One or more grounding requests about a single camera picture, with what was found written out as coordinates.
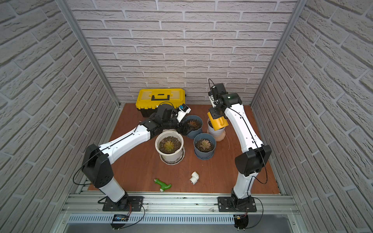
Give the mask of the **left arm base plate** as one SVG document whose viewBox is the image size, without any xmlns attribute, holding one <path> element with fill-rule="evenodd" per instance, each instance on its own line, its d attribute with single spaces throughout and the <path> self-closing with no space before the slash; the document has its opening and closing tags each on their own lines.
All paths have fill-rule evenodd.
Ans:
<svg viewBox="0 0 373 233">
<path fill-rule="evenodd" d="M 144 197 L 143 196 L 124 196 L 117 203 L 113 202 L 106 197 L 103 205 L 103 211 L 107 212 L 141 212 L 142 204 Z"/>
</svg>

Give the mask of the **blue pot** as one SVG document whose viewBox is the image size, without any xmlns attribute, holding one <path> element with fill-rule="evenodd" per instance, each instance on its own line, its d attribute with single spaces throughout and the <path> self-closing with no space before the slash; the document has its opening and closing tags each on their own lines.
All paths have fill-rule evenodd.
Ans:
<svg viewBox="0 0 373 233">
<path fill-rule="evenodd" d="M 207 133 L 197 135 L 193 141 L 194 153 L 201 160 L 209 160 L 213 157 L 216 148 L 214 137 Z"/>
<path fill-rule="evenodd" d="M 187 134 L 186 137 L 194 139 L 197 135 L 201 134 L 203 121 L 199 116 L 191 115 L 188 116 L 184 123 L 186 123 L 187 126 Z"/>
</svg>

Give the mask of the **white PVC elbow fitting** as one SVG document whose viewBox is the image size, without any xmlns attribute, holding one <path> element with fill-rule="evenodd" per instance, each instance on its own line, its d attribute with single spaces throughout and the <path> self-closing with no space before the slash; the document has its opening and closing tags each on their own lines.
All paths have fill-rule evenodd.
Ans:
<svg viewBox="0 0 373 233">
<path fill-rule="evenodd" d="M 198 182 L 199 178 L 200 178 L 199 174 L 195 171 L 195 172 L 193 172 L 192 175 L 191 175 L 190 182 L 191 182 L 193 185 L 195 185 L 195 184 Z"/>
</svg>

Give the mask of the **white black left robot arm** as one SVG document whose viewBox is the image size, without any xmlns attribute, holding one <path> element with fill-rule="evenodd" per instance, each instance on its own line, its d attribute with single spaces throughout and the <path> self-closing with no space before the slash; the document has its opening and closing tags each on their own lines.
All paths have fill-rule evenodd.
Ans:
<svg viewBox="0 0 373 233">
<path fill-rule="evenodd" d="M 85 150 L 81 171 L 94 187 L 100 189 L 112 202 L 127 202 L 127 193 L 114 178 L 112 164 L 131 149 L 163 133 L 164 130 L 176 130 L 186 135 L 187 126 L 182 120 L 190 111 L 185 104 L 174 108 L 168 102 L 162 103 L 156 112 L 130 132 L 100 146 L 89 145 Z"/>
</svg>

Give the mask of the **blue pot back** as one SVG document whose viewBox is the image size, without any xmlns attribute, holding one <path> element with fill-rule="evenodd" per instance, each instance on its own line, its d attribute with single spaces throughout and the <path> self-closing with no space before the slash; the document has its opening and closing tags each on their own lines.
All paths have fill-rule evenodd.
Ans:
<svg viewBox="0 0 373 233">
<path fill-rule="evenodd" d="M 203 121 L 199 116 L 191 115 L 188 116 L 184 123 L 186 123 L 187 126 L 187 134 L 186 137 L 194 139 L 197 135 L 201 134 Z"/>
</svg>

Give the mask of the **blue pot front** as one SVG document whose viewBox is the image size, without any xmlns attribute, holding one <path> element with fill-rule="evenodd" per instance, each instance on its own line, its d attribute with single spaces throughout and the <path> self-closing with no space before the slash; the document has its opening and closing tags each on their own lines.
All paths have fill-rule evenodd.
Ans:
<svg viewBox="0 0 373 233">
<path fill-rule="evenodd" d="M 213 157 L 216 148 L 214 137 L 207 133 L 197 135 L 193 141 L 194 153 L 201 160 L 209 160 Z"/>
</svg>

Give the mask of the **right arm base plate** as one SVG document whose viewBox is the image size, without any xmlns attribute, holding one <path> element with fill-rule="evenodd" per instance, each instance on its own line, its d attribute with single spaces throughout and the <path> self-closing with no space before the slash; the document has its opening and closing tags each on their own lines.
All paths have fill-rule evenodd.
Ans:
<svg viewBox="0 0 373 233">
<path fill-rule="evenodd" d="M 254 213 L 257 211 L 256 203 L 252 196 L 244 199 L 237 199 L 235 196 L 217 197 L 219 212 L 248 212 Z"/>
</svg>

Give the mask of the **yellow plastic watering can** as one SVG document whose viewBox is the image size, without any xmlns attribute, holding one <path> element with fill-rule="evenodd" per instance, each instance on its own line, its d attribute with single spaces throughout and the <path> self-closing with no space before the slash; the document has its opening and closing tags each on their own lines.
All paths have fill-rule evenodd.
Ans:
<svg viewBox="0 0 373 233">
<path fill-rule="evenodd" d="M 225 119 L 225 117 L 220 117 L 220 118 L 217 118 L 217 119 L 214 119 L 212 114 L 210 112 L 207 113 L 208 117 L 209 117 L 209 120 L 212 124 L 212 128 L 217 131 L 217 130 L 220 130 L 220 129 L 223 129 L 225 127 L 227 127 L 229 124 L 228 124 L 228 121 Z"/>
</svg>

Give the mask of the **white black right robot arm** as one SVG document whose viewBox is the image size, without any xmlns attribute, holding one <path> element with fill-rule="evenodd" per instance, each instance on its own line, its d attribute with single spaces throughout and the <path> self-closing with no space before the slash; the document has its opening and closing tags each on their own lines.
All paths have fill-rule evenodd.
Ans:
<svg viewBox="0 0 373 233">
<path fill-rule="evenodd" d="M 238 178 L 232 189 L 231 203 L 235 209 L 243 209 L 254 204 L 251 189 L 259 172 L 266 168 L 272 149 L 255 133 L 236 93 L 213 95 L 209 92 L 208 95 L 212 104 L 208 117 L 214 130 L 231 124 L 240 142 L 242 154 L 235 158 Z"/>
</svg>

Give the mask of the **large white round pot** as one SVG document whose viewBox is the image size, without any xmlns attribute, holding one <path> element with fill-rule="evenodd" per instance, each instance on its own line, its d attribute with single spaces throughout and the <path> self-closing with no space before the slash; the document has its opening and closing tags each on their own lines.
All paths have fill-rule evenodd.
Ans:
<svg viewBox="0 0 373 233">
<path fill-rule="evenodd" d="M 176 130 L 166 130 L 155 141 L 160 159 L 167 165 L 176 165 L 185 156 L 184 139 Z"/>
</svg>

